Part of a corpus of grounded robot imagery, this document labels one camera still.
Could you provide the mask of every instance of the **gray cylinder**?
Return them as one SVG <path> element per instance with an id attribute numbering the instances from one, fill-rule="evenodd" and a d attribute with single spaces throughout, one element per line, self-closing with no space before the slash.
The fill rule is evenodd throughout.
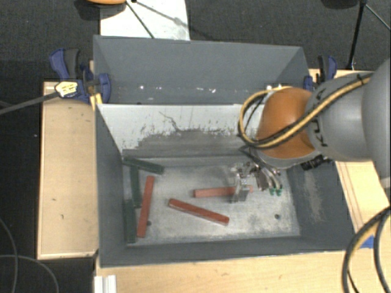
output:
<path id="1" fill-rule="evenodd" d="M 319 86 L 309 99 L 306 110 L 317 105 L 331 92 L 357 79 L 358 73 L 336 78 Z M 370 152 L 362 124 L 364 88 L 355 89 L 324 110 L 307 127 L 313 146 L 336 161 L 369 161 Z"/>
<path id="2" fill-rule="evenodd" d="M 364 88 L 362 119 L 367 148 L 381 184 L 390 187 L 390 59 Z"/>

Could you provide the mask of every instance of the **scratch mark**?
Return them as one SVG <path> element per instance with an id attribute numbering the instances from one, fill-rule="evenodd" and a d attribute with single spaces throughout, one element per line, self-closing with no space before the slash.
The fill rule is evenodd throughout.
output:
<path id="1" fill-rule="evenodd" d="M 159 113 L 163 115 L 164 118 L 167 118 L 171 122 L 171 125 L 174 127 L 176 132 L 183 132 L 183 130 L 178 127 L 177 122 L 172 117 L 164 115 L 162 112 Z"/>

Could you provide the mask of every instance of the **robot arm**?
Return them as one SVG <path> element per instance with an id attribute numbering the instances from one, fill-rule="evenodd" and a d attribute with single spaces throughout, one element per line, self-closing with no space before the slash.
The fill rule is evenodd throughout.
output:
<path id="1" fill-rule="evenodd" d="M 251 139 L 243 113 L 265 97 Z M 284 88 L 254 95 L 240 118 L 241 137 L 267 165 L 289 168 L 320 154 L 336 161 L 372 160 L 382 186 L 390 187 L 390 59 L 373 74 L 333 79 L 313 93 Z"/>

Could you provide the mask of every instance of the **blue clamp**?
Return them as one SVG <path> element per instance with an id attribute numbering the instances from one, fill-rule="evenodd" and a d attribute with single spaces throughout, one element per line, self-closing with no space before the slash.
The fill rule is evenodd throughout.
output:
<path id="1" fill-rule="evenodd" d="M 72 80 L 78 84 L 78 92 L 72 95 L 71 99 L 76 99 L 84 103 L 90 103 L 88 87 L 93 87 L 94 93 L 102 95 L 102 102 L 108 103 L 111 94 L 111 82 L 109 75 L 99 74 L 98 79 L 94 80 L 93 73 L 85 65 L 80 64 L 79 69 L 82 72 L 83 80 L 77 77 L 76 67 L 78 66 L 78 49 L 57 49 L 49 56 L 51 68 L 59 75 L 61 81 Z"/>

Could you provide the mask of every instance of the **yellow cable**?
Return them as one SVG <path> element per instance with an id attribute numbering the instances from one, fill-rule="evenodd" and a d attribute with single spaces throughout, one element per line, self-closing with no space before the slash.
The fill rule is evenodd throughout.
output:
<path id="1" fill-rule="evenodd" d="M 309 113 L 308 115 L 306 115 L 297 125 L 295 125 L 294 127 L 292 127 L 291 129 L 289 129 L 287 132 L 285 132 L 284 134 L 282 134 L 281 136 L 275 138 L 274 140 L 272 141 L 269 141 L 269 142 L 266 142 L 266 143 L 262 143 L 262 144 L 259 144 L 259 141 L 254 141 L 252 139 L 250 139 L 246 132 L 244 131 L 244 128 L 243 128 L 243 117 L 244 117 L 244 111 L 246 110 L 246 107 L 252 103 L 254 101 L 254 99 L 262 96 L 262 95 L 265 95 L 271 91 L 276 91 L 276 89 L 274 90 L 264 90 L 264 91 L 260 91 L 258 93 L 255 93 L 253 94 L 250 98 L 248 98 L 242 108 L 241 108 L 241 112 L 240 112 L 240 115 L 239 115 L 239 131 L 243 137 L 243 139 L 248 142 L 249 144 L 252 144 L 254 145 L 255 147 L 257 148 L 268 148 L 268 147 L 272 147 L 273 145 L 277 144 L 277 143 L 280 143 L 280 142 L 283 142 L 285 139 L 289 138 L 290 136 L 292 136 L 294 133 L 296 133 L 298 130 L 300 130 L 303 126 L 305 126 L 311 119 L 313 119 L 315 116 L 317 116 L 323 109 L 325 109 L 331 102 L 333 102 L 333 100 L 339 98 L 340 96 L 344 95 L 345 93 L 347 92 L 350 92 L 366 83 L 368 83 L 368 81 L 370 80 L 370 78 L 365 78 L 365 79 L 360 79 L 360 80 L 357 80 L 356 82 L 350 84 L 350 85 L 347 85 L 339 90 L 337 90 L 336 92 L 334 92 L 333 94 L 331 94 L 328 98 L 326 98 L 324 101 L 322 101 L 314 110 L 311 111 L 311 113 Z"/>
<path id="2" fill-rule="evenodd" d="M 290 88 L 290 87 L 289 86 L 284 86 L 284 87 L 277 87 L 277 88 L 273 88 L 273 89 L 269 89 L 269 90 L 262 90 L 262 91 L 259 91 L 257 93 L 254 93 L 247 100 L 245 100 L 245 102 L 243 103 L 243 105 L 242 105 L 242 107 L 240 109 L 240 113 L 239 113 L 239 131 L 240 131 L 240 133 L 241 133 L 241 135 L 242 135 L 244 140 L 246 140 L 249 143 L 256 143 L 252 139 L 250 139 L 247 136 L 246 132 L 244 131 L 243 119 L 244 119 L 244 114 L 245 114 L 245 111 L 246 111 L 248 105 L 250 103 L 253 103 L 255 101 L 255 99 L 261 98 L 262 96 L 267 95 L 270 92 L 276 92 L 276 91 L 279 91 L 279 90 L 282 90 L 282 89 L 286 89 L 286 88 Z"/>

